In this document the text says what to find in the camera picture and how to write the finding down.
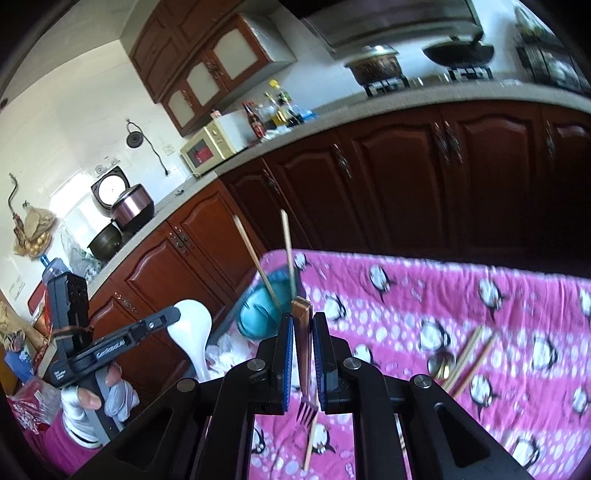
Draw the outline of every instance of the cabinet door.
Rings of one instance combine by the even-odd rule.
[[[539,106],[465,102],[440,110],[449,126],[450,148],[459,154],[453,161],[461,165],[457,191],[463,253],[476,260],[524,254],[531,241],[531,192],[540,168]]]
[[[381,253],[445,257],[456,253],[450,217],[452,178],[437,108],[369,118],[337,129],[362,182]]]
[[[232,303],[220,285],[176,238],[167,223],[145,239],[117,273],[118,280],[155,312],[180,300],[194,299],[207,307],[215,327],[223,320]]]
[[[157,7],[131,53],[153,100],[160,100],[166,85],[185,59],[185,53],[182,43],[167,25],[162,10]]]
[[[183,41],[195,46],[239,3],[238,0],[161,0],[160,5],[173,20]]]
[[[94,326],[94,338],[101,338],[119,328],[141,320],[152,313],[133,292],[125,291],[109,279],[90,299],[89,319]],[[117,358],[123,369],[123,378],[138,391],[143,407],[156,399],[161,390],[171,384],[175,372],[177,380],[189,367],[182,351],[170,340],[164,343],[157,333],[137,347]]]
[[[259,257],[265,252],[255,232],[220,180],[205,187],[173,213],[168,222],[191,253],[223,278],[226,291],[237,299],[252,281],[255,267],[236,229],[238,215]]]
[[[262,158],[226,173],[222,181],[268,250],[285,248],[281,209],[289,216],[292,246],[311,248],[299,221]]]
[[[579,168],[591,158],[591,116],[558,106],[543,106],[545,150],[556,171]]]
[[[591,116],[543,106],[544,181],[535,201],[537,246],[552,256],[589,257]]]
[[[338,138],[329,131],[264,158],[314,249],[377,252],[356,179],[348,175],[350,166],[339,162],[337,145]]]
[[[162,102],[179,132],[195,118],[197,104],[197,99],[184,79],[180,79],[174,84]]]
[[[219,69],[228,90],[234,90],[269,63],[267,54],[240,15],[214,36],[207,47],[207,55]]]

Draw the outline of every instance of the cable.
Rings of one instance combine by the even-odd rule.
[[[158,154],[158,152],[156,152],[156,149],[154,148],[154,146],[152,145],[152,142],[150,141],[150,139],[148,137],[146,137],[144,135],[143,130],[139,127],[139,125],[133,123],[129,118],[126,119],[127,120],[127,133],[131,133],[131,130],[129,129],[130,125],[133,125],[135,128],[138,129],[139,133],[142,134],[142,137],[144,137],[146,139],[146,142],[148,142],[150,144],[150,147],[152,147],[152,151],[154,152],[154,154],[158,157],[158,161],[160,162],[160,164],[162,165],[162,168],[164,169],[164,173],[165,175],[168,177],[170,175],[170,170],[168,170],[165,166],[164,163],[162,162],[162,157],[160,157],[160,155]]]

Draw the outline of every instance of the countertop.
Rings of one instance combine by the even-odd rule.
[[[465,100],[521,100],[558,105],[591,114],[591,100],[586,97],[557,88],[531,83],[518,83],[512,80],[503,82],[475,81],[430,86],[420,89],[403,90],[372,99],[367,99],[365,93],[353,95],[348,99],[341,100],[339,102],[339,108],[324,113],[309,123],[299,125],[285,135],[249,148],[199,178],[191,177],[188,179],[182,186],[155,206],[154,218],[136,233],[105,265],[94,280],[89,283],[89,298],[98,291],[121,262],[161,223],[180,206],[185,204],[193,195],[234,168],[238,168],[255,158],[294,141],[338,127],[339,125],[348,124],[355,120],[396,110]]]

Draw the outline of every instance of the range hood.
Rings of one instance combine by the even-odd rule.
[[[335,59],[377,45],[480,30],[470,0],[280,0]]]

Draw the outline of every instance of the microwave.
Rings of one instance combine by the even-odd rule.
[[[200,129],[181,155],[193,173],[203,174],[257,142],[245,110],[227,113]]]

